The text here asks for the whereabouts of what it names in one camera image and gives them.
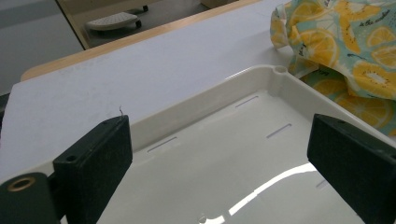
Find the black plastic block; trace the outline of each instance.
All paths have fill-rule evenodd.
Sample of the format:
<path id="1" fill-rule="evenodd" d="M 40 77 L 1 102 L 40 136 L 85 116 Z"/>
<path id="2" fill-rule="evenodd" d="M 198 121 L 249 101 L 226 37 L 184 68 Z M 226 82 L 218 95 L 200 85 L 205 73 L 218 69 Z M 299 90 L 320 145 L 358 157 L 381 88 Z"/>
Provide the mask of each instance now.
<path id="1" fill-rule="evenodd" d="M 340 119 L 315 115 L 307 156 L 365 223 L 395 221 L 395 148 Z"/>
<path id="2" fill-rule="evenodd" d="M 132 163 L 127 116 L 108 119 L 53 161 L 69 223 L 96 223 Z"/>

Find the white table surface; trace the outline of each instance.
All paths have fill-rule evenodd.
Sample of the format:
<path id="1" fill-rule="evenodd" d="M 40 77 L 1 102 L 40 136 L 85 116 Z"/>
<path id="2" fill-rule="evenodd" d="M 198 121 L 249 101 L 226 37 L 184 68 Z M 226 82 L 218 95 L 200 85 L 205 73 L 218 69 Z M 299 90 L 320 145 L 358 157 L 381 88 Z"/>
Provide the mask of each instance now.
<path id="1" fill-rule="evenodd" d="M 263 0 L 15 85 L 0 140 L 0 180 L 51 161 L 99 122 L 130 122 L 257 64 L 287 65 Z"/>

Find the white plastic tray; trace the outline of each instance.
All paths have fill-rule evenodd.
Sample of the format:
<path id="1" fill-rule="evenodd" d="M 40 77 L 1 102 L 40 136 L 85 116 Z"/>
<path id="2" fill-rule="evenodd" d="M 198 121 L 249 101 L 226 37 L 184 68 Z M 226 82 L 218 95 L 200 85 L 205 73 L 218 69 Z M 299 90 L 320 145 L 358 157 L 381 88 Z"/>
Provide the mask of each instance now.
<path id="1" fill-rule="evenodd" d="M 308 163 L 315 113 L 386 136 L 256 66 L 132 125 L 134 161 L 100 223 L 362 223 Z"/>

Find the wooden table edge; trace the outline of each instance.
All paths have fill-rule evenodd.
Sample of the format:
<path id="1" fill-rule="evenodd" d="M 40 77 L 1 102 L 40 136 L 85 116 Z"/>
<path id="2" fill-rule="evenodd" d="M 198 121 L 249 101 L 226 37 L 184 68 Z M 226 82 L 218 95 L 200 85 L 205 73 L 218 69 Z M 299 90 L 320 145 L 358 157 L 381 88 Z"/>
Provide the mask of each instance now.
<path id="1" fill-rule="evenodd" d="M 109 53 L 113 50 L 116 49 L 121 49 L 126 46 L 135 44 L 137 42 L 152 38 L 157 35 L 165 34 L 167 32 L 171 32 L 176 29 L 180 29 L 182 27 L 194 24 L 198 21 L 203 21 L 206 19 L 209 19 L 211 17 L 218 16 L 222 13 L 228 12 L 235 10 L 240 7 L 244 7 L 256 2 L 259 2 L 260 0 L 240 0 L 233 2 L 231 4 L 222 6 L 222 7 L 216 7 L 213 9 L 210 9 L 208 11 L 189 16 L 187 18 L 178 20 L 178 21 L 173 21 L 170 23 L 167 23 L 165 25 L 161 25 L 152 29 L 149 29 L 147 31 L 135 34 L 135 35 L 129 35 L 127 37 L 121 38 L 119 40 L 104 44 L 102 46 L 92 48 L 92 49 L 87 49 L 82 52 L 72 54 L 66 57 L 63 57 L 61 59 L 49 62 L 49 63 L 44 63 L 38 66 L 35 66 L 33 68 L 28 69 L 22 76 L 21 76 L 21 81 L 25 81 L 34 77 L 39 77 L 42 75 L 45 75 L 47 73 L 65 68 L 67 66 L 73 65 L 75 63 L 81 63 L 83 61 L 89 60 L 91 58 L 100 56 L 102 54 Z"/>

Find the lemon print fabric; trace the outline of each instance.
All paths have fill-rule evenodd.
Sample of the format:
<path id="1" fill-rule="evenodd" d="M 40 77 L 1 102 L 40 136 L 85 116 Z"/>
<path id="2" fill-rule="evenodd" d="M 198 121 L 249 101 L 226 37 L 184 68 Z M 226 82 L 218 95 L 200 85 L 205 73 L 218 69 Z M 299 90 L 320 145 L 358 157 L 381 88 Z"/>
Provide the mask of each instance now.
<path id="1" fill-rule="evenodd" d="M 352 96 L 396 100 L 394 0 L 292 0 L 275 8 L 271 40 L 292 48 L 297 77 L 325 65 Z"/>
<path id="2" fill-rule="evenodd" d="M 271 17 L 289 72 L 341 107 L 396 135 L 396 1 L 291 0 Z"/>
<path id="3" fill-rule="evenodd" d="M 381 133 L 396 135 L 395 101 L 350 95 L 345 76 L 325 66 L 301 80 Z"/>

